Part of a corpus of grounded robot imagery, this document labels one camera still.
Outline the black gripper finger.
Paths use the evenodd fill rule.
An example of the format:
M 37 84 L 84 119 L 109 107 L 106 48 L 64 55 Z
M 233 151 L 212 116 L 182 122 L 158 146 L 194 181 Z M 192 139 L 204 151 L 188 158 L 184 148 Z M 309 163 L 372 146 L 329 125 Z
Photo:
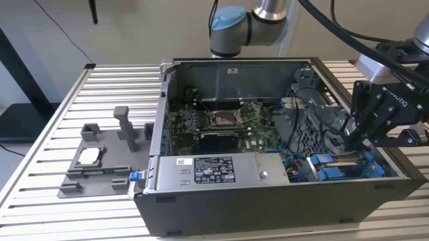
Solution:
M 387 95 L 364 95 L 359 98 L 359 145 L 384 146 L 391 130 L 394 101 Z
M 355 129 L 344 140 L 347 151 L 354 151 L 359 148 L 364 134 L 364 108 L 370 101 L 370 83 L 367 81 L 355 81 L 351 95 L 350 115 L 354 119 Z

